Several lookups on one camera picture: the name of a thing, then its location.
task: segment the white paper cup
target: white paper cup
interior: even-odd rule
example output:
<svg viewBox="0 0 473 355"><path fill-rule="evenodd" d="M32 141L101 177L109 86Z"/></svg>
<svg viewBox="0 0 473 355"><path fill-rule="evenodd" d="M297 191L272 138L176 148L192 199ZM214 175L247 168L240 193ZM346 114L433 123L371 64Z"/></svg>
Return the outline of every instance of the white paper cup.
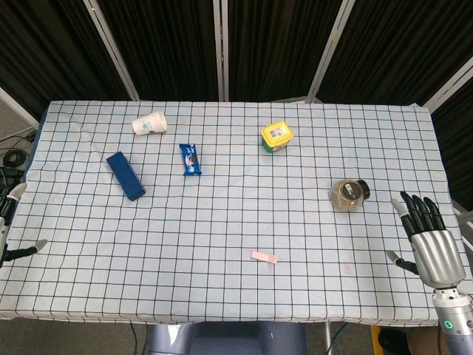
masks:
<svg viewBox="0 0 473 355"><path fill-rule="evenodd" d="M149 133L165 132L168 129L166 117L163 111L152 112L149 115L139 117L132 122L133 130L137 135L148 135Z"/></svg>

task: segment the silver robotic hand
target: silver robotic hand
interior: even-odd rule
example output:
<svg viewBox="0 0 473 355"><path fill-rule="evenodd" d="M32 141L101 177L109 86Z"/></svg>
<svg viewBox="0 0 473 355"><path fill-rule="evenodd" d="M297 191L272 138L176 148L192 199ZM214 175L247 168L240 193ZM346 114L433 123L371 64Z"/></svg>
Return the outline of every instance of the silver robotic hand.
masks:
<svg viewBox="0 0 473 355"><path fill-rule="evenodd" d="M393 251L386 251L397 266L418 274L433 287L432 299L439 325L450 353L473 354L472 298L459 292L457 285L466 276L452 233L446 230L438 207L429 198L401 192L407 209L397 201L391 204L401 218L414 253L415 263L405 261Z"/></svg>

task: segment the grid tablecloth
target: grid tablecloth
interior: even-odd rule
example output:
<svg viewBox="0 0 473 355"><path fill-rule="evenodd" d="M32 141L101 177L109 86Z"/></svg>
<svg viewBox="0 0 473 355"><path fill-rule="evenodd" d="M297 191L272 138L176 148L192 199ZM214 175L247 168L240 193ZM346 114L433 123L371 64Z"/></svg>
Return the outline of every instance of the grid tablecloth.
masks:
<svg viewBox="0 0 473 355"><path fill-rule="evenodd" d="M158 109L167 133L135 135L132 120ZM268 154L260 130L280 120L294 138ZM188 142L201 176L183 176ZM116 151L146 188L136 201L106 163ZM342 178L372 189L356 212L333 210ZM384 253L413 260L389 203L401 190L439 203L466 267L460 288L473 289L422 107L55 101L27 182L8 243L49 243L0 269L4 318L431 325L432 289Z"/></svg>

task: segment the pink object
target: pink object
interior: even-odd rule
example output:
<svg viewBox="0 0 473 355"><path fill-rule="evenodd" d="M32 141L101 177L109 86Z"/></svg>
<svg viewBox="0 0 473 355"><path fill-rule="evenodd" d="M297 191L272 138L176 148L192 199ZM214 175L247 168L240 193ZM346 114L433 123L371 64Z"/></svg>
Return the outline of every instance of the pink object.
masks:
<svg viewBox="0 0 473 355"><path fill-rule="evenodd" d="M266 261L267 263L276 264L278 262L277 255L260 253L259 251L256 251L256 250L253 250L251 252L251 257L257 260Z"/></svg>

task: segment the floor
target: floor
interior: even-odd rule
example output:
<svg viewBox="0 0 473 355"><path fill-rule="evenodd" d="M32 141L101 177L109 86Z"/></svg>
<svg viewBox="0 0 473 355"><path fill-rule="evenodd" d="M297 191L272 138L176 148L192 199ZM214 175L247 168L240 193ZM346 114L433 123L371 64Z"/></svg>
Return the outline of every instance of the floor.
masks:
<svg viewBox="0 0 473 355"><path fill-rule="evenodd" d="M29 125L0 101L0 139L26 129ZM0 142L2 148L11 147L18 138ZM29 151L30 144L17 145ZM332 334L341 327L332 323ZM146 326L135 325L137 352L140 354ZM307 353L325 354L324 324L307 325ZM133 354L135 339L128 324L51 322L36 319L0 321L0 355L56 355L56 354ZM333 347L334 354L372 354L371 333L368 325L350 324Z"/></svg>

